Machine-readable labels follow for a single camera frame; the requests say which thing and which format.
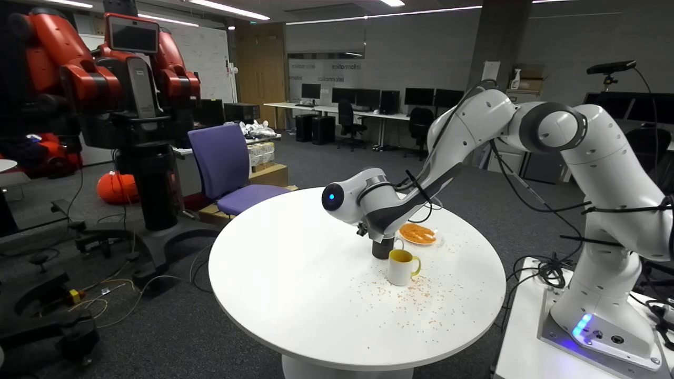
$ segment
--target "purple chair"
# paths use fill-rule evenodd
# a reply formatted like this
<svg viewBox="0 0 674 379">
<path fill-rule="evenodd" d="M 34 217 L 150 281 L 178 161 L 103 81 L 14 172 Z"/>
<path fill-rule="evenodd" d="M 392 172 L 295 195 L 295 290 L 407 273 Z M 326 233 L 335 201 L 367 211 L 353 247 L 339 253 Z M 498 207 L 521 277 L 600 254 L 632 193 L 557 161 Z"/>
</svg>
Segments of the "purple chair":
<svg viewBox="0 0 674 379">
<path fill-rule="evenodd" d="M 192 151 L 203 174 L 203 193 L 228 215 L 286 193 L 284 188 L 249 183 L 249 147 L 238 123 L 189 131 Z"/>
</svg>

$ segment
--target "gray floor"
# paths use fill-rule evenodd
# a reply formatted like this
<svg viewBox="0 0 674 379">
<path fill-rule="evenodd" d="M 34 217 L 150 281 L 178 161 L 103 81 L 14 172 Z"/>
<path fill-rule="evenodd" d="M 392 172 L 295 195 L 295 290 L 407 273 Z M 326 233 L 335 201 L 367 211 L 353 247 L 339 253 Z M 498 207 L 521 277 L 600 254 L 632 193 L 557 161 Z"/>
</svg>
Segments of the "gray floor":
<svg viewBox="0 0 674 379">
<path fill-rule="evenodd" d="M 335 178 L 346 178 L 361 169 L 382 165 L 392 181 L 405 176 L 405 171 L 416 172 L 420 157 L 403 155 L 403 151 L 371 151 L 371 149 L 336 149 L 335 145 L 309 145 L 284 141 L 276 145 L 277 161 L 288 163 L 291 183 L 298 188 L 316 188 Z M 123 209 L 105 207 L 95 195 L 95 181 L 112 165 L 92 165 L 83 174 L 65 178 L 37 178 L 24 184 L 20 191 L 11 191 L 14 215 L 20 223 L 51 217 L 49 199 L 72 199 L 83 183 L 83 191 L 73 199 L 72 215 L 89 223 L 114 220 L 123 217 Z M 200 189 L 200 178 L 194 161 L 188 157 L 178 161 L 182 184 L 186 193 Z M 576 189 L 571 184 L 532 184 L 549 203 L 580 201 Z M 482 171 L 463 171 L 452 184 L 449 184 L 441 199 L 477 228 L 501 254 L 506 269 L 523 254 L 564 254 L 573 248 L 571 242 L 560 239 L 560 233 L 571 233 L 557 218 L 526 211 L 507 189 L 501 174 Z M 137 218 L 139 209 L 129 209 L 129 218 Z M 49 233 L 36 233 L 30 239 L 11 239 L 0 244 L 2 254 L 14 254 L 25 248 L 45 247 L 67 237 L 65 228 Z M 114 272 L 125 277 L 132 264 L 125 261 L 129 244 L 116 247 L 112 259 L 100 254 L 83 256 L 72 242 L 57 247 L 49 268 L 65 268 L 75 286 L 92 286 L 103 276 Z M 132 316 L 123 318 L 135 298 L 125 280 L 108 280 L 103 289 L 109 290 L 108 307 L 103 302 L 91 304 L 99 316 L 100 340 L 87 366 L 69 361 L 51 361 L 42 366 L 37 355 L 32 355 L 32 370 L 37 377 L 228 377 L 228 379 L 279 379 L 277 354 L 268 352 L 259 343 L 244 337 L 218 314 L 212 294 L 203 294 L 188 281 L 189 272 L 198 268 L 198 247 L 184 247 L 195 250 L 170 268 L 173 286 L 139 300 Z M 0 310 L 11 300 L 14 281 L 30 280 L 34 268 L 25 263 L 28 256 L 0 256 Z M 422 379 L 441 377 L 489 377 L 489 366 L 494 363 L 501 329 L 492 326 L 474 348 L 452 355 L 435 366 L 420 368 Z"/>
</svg>

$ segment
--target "white machine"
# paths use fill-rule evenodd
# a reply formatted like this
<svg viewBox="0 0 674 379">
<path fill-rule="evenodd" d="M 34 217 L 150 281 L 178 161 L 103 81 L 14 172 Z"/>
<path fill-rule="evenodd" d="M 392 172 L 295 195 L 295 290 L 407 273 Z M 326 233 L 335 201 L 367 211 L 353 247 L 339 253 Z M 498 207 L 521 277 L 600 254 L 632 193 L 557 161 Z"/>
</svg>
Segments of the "white machine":
<svg viewBox="0 0 674 379">
<path fill-rule="evenodd" d="M 375 242 L 375 256 L 386 259 L 396 229 L 452 181 L 470 151 L 492 138 L 523 151 L 560 151 L 587 201 L 602 209 L 586 218 L 581 259 L 551 307 L 554 322 L 587 350 L 658 370 L 664 360 L 655 332 L 628 296 L 640 276 L 639 254 L 672 259 L 674 218 L 672 211 L 660 209 L 666 195 L 599 104 L 516 104 L 491 84 L 477 84 L 432 123 L 430 155 L 405 197 L 396 195 L 384 171 L 367 169 L 330 183 L 323 207 L 346 223 L 358 223 L 358 231 Z"/>
</svg>

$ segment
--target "cup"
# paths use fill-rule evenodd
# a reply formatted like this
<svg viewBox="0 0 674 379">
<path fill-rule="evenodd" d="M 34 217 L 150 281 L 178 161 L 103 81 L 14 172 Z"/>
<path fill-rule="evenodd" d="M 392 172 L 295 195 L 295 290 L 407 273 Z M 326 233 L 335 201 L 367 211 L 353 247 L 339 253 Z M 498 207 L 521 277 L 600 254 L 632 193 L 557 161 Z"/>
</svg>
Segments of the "cup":
<svg viewBox="0 0 674 379">
<path fill-rule="evenodd" d="M 409 280 L 420 276 L 422 261 L 403 248 L 393 248 L 387 253 L 387 281 L 393 286 L 407 286 Z"/>
</svg>

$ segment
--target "robotic arm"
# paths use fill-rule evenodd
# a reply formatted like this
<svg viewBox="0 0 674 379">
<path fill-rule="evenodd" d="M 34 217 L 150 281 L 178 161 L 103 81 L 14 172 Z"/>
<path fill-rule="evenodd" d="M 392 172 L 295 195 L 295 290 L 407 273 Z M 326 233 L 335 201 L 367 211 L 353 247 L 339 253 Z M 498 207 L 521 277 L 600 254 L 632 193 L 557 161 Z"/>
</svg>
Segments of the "robotic arm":
<svg viewBox="0 0 674 379">
<path fill-rule="evenodd" d="M 384 171 L 368 169 L 326 184 L 323 207 L 358 223 L 358 231 L 375 242 L 372 254 L 386 259 L 398 228 L 452 181 L 470 151 L 496 136 L 523 151 L 560 151 L 591 207 L 605 211 L 587 215 L 583 254 L 549 316 L 587 350 L 655 370 L 662 363 L 655 335 L 628 294 L 640 273 L 639 254 L 672 259 L 674 218 L 669 211 L 658 211 L 666 195 L 599 104 L 514 104 L 504 92 L 476 85 L 432 123 L 430 155 L 412 191 L 401 197 Z"/>
</svg>

